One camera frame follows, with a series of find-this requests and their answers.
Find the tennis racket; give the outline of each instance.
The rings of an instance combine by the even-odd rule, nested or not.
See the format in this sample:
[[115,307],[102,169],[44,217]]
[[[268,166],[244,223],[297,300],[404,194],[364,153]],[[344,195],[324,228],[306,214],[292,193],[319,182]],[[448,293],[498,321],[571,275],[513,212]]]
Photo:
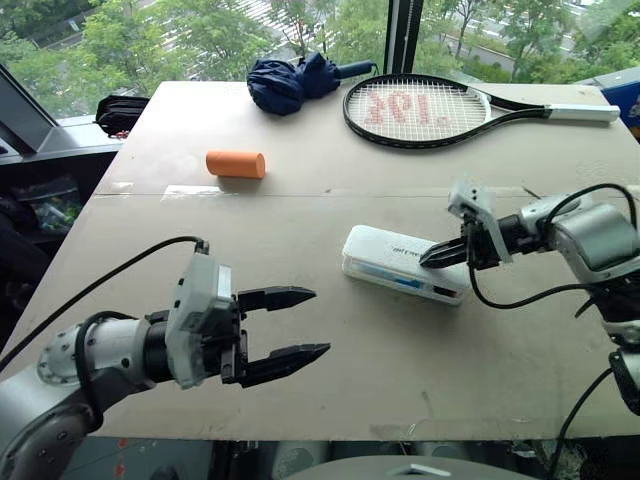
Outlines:
[[342,105],[347,125],[375,143],[402,148],[452,145],[496,125],[524,118],[613,122],[616,106],[530,105],[451,80],[398,74],[355,85]]

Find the navy blue umbrella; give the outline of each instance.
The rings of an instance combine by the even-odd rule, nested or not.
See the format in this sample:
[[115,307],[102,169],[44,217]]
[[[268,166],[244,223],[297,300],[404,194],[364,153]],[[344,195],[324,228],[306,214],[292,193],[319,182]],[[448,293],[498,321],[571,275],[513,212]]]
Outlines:
[[340,86],[340,79],[369,73],[370,61],[342,67],[319,53],[301,60],[297,67],[281,60],[258,60],[247,75],[251,98],[265,112],[288,115],[297,112],[307,98],[320,98]]

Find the table surface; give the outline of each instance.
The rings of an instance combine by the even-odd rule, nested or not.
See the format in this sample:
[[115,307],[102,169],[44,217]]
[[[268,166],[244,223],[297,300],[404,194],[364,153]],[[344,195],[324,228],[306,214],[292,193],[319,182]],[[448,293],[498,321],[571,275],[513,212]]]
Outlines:
[[[482,85],[541,103],[605,101],[592,87]],[[252,359],[298,343],[331,342],[300,372],[242,390],[210,379],[131,396],[106,414],[103,435],[225,439],[550,438],[614,350],[582,293],[514,311],[468,295],[450,307],[345,277],[341,249],[367,224],[442,241],[459,221],[446,211],[463,174],[498,195],[497,214],[539,194],[593,183],[638,183],[640,150],[620,121],[606,127],[522,122],[428,152],[392,150],[353,134],[342,120],[344,89],[274,118],[244,84],[165,83],[83,209],[22,316],[8,347],[90,281],[149,245],[179,234],[210,240],[233,267],[237,290],[311,288],[296,308],[245,321]],[[262,181],[209,175],[208,149],[265,154]],[[623,208],[618,198],[611,201]],[[159,252],[73,307],[7,369],[36,360],[48,339],[104,309],[134,315],[167,308],[190,247]],[[572,282],[556,253],[518,256],[482,272],[481,288],[511,301]],[[607,380],[576,418],[571,436],[640,433]]]

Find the glass window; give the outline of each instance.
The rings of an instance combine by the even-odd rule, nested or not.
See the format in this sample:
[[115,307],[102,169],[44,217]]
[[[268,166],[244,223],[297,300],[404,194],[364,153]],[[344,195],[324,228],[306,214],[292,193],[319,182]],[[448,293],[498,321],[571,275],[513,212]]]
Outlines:
[[426,0],[414,71],[573,83],[638,65],[638,1]]
[[0,0],[0,63],[55,117],[165,80],[244,80],[258,57],[383,64],[387,0]]

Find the black cable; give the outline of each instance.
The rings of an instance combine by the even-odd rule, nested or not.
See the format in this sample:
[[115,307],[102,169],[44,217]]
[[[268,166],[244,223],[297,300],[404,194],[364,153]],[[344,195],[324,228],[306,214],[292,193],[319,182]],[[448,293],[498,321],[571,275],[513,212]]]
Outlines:
[[104,312],[98,312],[91,315],[87,318],[84,323],[80,326],[78,333],[76,334],[76,342],[75,342],[75,365],[76,372],[78,375],[78,381],[80,382],[80,389],[84,394],[84,397],[89,405],[89,409],[91,411],[92,422],[91,422],[91,432],[95,432],[98,430],[104,421],[104,416],[102,414],[102,408],[98,403],[98,397],[93,388],[93,384],[91,383],[91,370],[87,365],[87,356],[86,356],[86,338],[87,332],[89,328],[94,323],[100,323],[102,320],[106,318],[117,318],[117,319],[125,319],[125,318],[133,318],[130,315],[126,315],[120,312],[113,312],[110,310],[106,310]]
[[550,288],[549,290],[545,290],[531,297],[525,298],[524,300],[520,300],[513,303],[495,303],[486,298],[480,288],[478,287],[478,282],[476,280],[476,272],[474,268],[474,251],[473,251],[473,226],[469,226],[468,228],[468,237],[467,237],[467,264],[469,265],[469,279],[471,280],[471,288],[473,288],[473,292],[476,294],[478,299],[488,305],[489,307],[497,308],[500,310],[511,310],[513,308],[524,307],[525,305],[529,305],[530,303],[537,302],[538,300],[542,300],[543,298],[549,297],[551,295],[555,295],[556,293],[566,292],[569,290],[587,290],[592,292],[604,292],[602,288],[597,287],[595,285],[589,284],[568,284],[568,285],[560,285],[558,287]]
[[542,239],[544,240],[547,238],[547,236],[549,235],[549,232],[551,231],[551,221],[558,214],[558,212],[562,210],[566,205],[573,202],[576,198],[586,195],[587,193],[593,192],[595,190],[603,190],[607,188],[618,190],[619,192],[622,192],[622,194],[625,196],[625,198],[627,199],[627,203],[629,204],[629,220],[631,221],[631,225],[633,225],[633,228],[637,230],[638,218],[636,213],[636,204],[634,203],[633,195],[629,193],[629,190],[627,190],[623,186],[618,185],[616,183],[599,183],[597,185],[592,185],[590,187],[583,188],[582,190],[579,190],[576,193],[572,193],[568,197],[564,198],[555,207],[553,207],[553,209],[551,210],[551,212],[549,212],[549,215],[547,215],[547,218],[544,221],[544,224],[542,227]]
[[199,237],[186,236],[185,235],[185,236],[170,238],[168,240],[165,240],[163,242],[160,242],[160,243],[154,245],[153,247],[150,247],[150,248],[146,249],[142,253],[139,253],[138,255],[133,257],[131,260],[128,260],[127,262],[123,263],[119,267],[111,270],[106,275],[103,275],[102,277],[100,277],[99,279],[97,279],[96,281],[91,283],[89,286],[85,287],[82,291],[80,291],[79,293],[74,295],[71,299],[67,300],[67,302],[64,303],[64,305],[62,305],[55,312],[53,312],[51,315],[49,315],[46,318],[46,320],[44,320],[36,328],[34,328],[31,332],[29,332],[29,334],[24,339],[22,339],[20,341],[20,343],[18,343],[15,347],[13,347],[11,349],[11,351],[9,353],[7,353],[2,358],[2,360],[0,360],[0,372],[2,372],[7,367],[7,365],[9,365],[9,363],[15,357],[17,357],[18,354],[22,350],[24,350],[24,348],[27,345],[29,345],[29,343],[31,343],[33,341],[34,338],[36,338],[38,335],[40,335],[49,325],[51,325],[54,322],[54,320],[56,320],[60,315],[62,315],[64,312],[66,312],[69,308],[71,308],[79,300],[84,298],[86,295],[91,293],[93,290],[98,288],[100,285],[105,283],[107,280],[110,280],[111,278],[115,277],[117,274],[119,274],[123,270],[126,270],[127,268],[129,268],[133,264],[139,262],[143,258],[148,257],[152,253],[155,253],[155,252],[157,252],[158,250],[160,250],[160,249],[162,249],[164,247],[167,247],[169,245],[173,245],[174,243],[182,243],[182,242],[193,242],[193,243],[195,243],[196,244],[196,250],[198,250],[198,249],[206,249],[206,242],[204,240],[202,240]]
[[612,373],[612,371],[613,370],[611,370],[611,368],[607,368],[604,372],[602,372],[598,376],[598,378],[596,378],[593,381],[591,385],[589,385],[589,388],[587,388],[584,391],[584,393],[580,396],[576,404],[573,406],[573,409],[571,410],[567,418],[564,420],[564,423],[562,424],[562,428],[560,428],[560,433],[558,434],[558,438],[556,439],[556,449],[554,450],[553,455],[551,455],[549,470],[547,470],[547,477],[546,477],[547,480],[555,480],[556,470],[558,469],[558,461],[560,460],[560,454],[562,453],[562,449],[564,447],[564,441],[567,435],[567,430],[569,430],[569,426],[571,425],[571,422],[573,421],[574,417],[578,413],[578,410],[580,410],[580,407],[582,407],[582,404],[587,401],[587,398],[589,398],[589,395],[593,393],[593,391],[598,387],[598,385],[600,385],[602,381]]

